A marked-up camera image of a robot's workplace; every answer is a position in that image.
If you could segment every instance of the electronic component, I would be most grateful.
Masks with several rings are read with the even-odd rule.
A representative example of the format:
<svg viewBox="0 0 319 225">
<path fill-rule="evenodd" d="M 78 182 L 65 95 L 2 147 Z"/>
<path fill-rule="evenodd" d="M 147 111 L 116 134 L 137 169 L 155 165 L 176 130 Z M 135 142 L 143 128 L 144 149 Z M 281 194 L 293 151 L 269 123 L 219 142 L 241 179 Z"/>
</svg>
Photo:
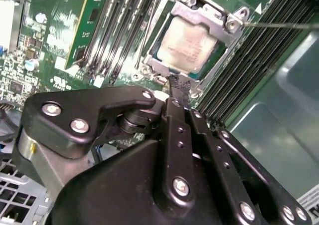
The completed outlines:
<svg viewBox="0 0 319 225">
<path fill-rule="evenodd" d="M 35 47 L 36 39 L 30 38 L 29 45 Z"/>
<path fill-rule="evenodd" d="M 31 59 L 31 60 L 27 60 L 25 63 L 24 63 L 24 68 L 27 70 L 27 71 L 35 71 L 39 68 L 39 61 L 37 59 Z"/>
<path fill-rule="evenodd" d="M 34 59 L 36 58 L 36 51 L 35 49 L 27 49 L 25 51 L 25 59 L 29 60 L 29 59 Z"/>
<path fill-rule="evenodd" d="M 12 80 L 10 83 L 9 90 L 15 94 L 22 94 L 23 85 Z"/>
<path fill-rule="evenodd" d="M 160 15 L 162 25 L 153 30 L 147 43 L 141 73 L 149 66 L 152 73 L 145 75 L 154 82 L 179 73 L 198 95 L 240 39 L 250 11 L 243 6 L 229 13 L 210 0 L 181 1 L 166 3 Z"/>
<path fill-rule="evenodd" d="M 42 47 L 42 41 L 37 39 L 35 42 L 35 47 L 40 49 Z"/>
<path fill-rule="evenodd" d="M 197 74 L 212 53 L 217 39 L 198 24 L 174 17 L 161 41 L 157 57 L 168 67 Z"/>
</svg>

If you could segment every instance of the hole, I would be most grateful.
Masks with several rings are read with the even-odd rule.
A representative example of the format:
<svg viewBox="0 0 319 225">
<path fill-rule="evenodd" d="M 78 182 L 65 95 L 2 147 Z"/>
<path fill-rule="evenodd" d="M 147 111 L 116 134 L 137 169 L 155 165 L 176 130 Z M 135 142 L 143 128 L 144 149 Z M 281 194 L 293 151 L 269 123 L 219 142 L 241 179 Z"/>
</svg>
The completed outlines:
<svg viewBox="0 0 319 225">
<path fill-rule="evenodd" d="M 181 149 L 184 148 L 184 143 L 182 141 L 179 141 L 178 147 L 180 147 Z"/>
<path fill-rule="evenodd" d="M 14 172 L 15 172 L 15 168 L 12 167 L 12 166 L 10 166 L 10 165 L 6 165 L 6 166 L 4 166 L 4 167 L 1 169 L 0 172 L 2 172 L 2 173 L 4 173 L 4 174 L 8 174 L 8 175 L 13 175 Z"/>
<path fill-rule="evenodd" d="M 152 124 L 152 129 L 156 129 L 158 126 L 159 126 L 159 123 L 158 122 L 154 122 Z"/>
<path fill-rule="evenodd" d="M 27 194 L 23 193 L 17 193 L 13 199 L 14 202 L 19 203 L 19 204 L 24 204 L 26 201 L 26 198 L 28 197 Z"/>
<path fill-rule="evenodd" d="M 183 128 L 178 128 L 178 132 L 179 132 L 180 134 L 183 134 L 183 133 L 185 132 L 185 130 L 184 130 Z"/>
<path fill-rule="evenodd" d="M 14 218 L 14 221 L 16 223 L 22 223 L 28 212 L 29 212 L 29 209 L 22 208 L 16 205 L 9 205 L 9 207 L 5 210 L 2 217 Z"/>
<path fill-rule="evenodd" d="M 22 178 L 23 173 L 20 173 L 19 171 L 16 172 L 15 177 Z"/>
<path fill-rule="evenodd" d="M 12 188 L 12 189 L 18 189 L 19 185 L 17 185 L 17 184 L 8 184 L 7 187 Z"/>
<path fill-rule="evenodd" d="M 147 99 L 151 99 L 152 95 L 148 91 L 143 91 L 143 96 Z"/>
<path fill-rule="evenodd" d="M 241 17 L 245 17 L 247 15 L 247 11 L 245 9 L 243 9 L 241 12 L 240 12 L 240 16 Z"/>
<path fill-rule="evenodd" d="M 227 169 L 229 169 L 229 168 L 230 168 L 230 167 L 229 167 L 229 164 L 228 164 L 228 163 L 226 163 L 226 162 L 224 163 L 224 167 L 225 167 L 225 168 L 227 168 Z"/>
<path fill-rule="evenodd" d="M 6 203 L 0 202 L 0 213 L 4 210 Z"/>
<path fill-rule="evenodd" d="M 180 107 L 180 103 L 177 100 L 173 100 L 172 101 L 173 105 L 175 105 L 176 107 Z"/>
<path fill-rule="evenodd" d="M 0 194 L 0 199 L 9 201 L 14 195 L 15 191 L 4 189 Z"/>
</svg>

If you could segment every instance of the metal shaft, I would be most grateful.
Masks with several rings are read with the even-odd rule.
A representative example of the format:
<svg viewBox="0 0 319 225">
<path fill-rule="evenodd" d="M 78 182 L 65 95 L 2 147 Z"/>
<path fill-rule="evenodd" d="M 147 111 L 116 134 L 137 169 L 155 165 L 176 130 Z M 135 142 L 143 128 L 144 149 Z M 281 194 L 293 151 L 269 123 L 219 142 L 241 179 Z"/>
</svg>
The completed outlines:
<svg viewBox="0 0 319 225">
<path fill-rule="evenodd" d="M 258 23 L 246 22 L 245 27 L 264 27 L 264 28 L 289 28 L 289 29 L 319 29 L 319 23 L 298 24 L 298 23 Z"/>
</svg>

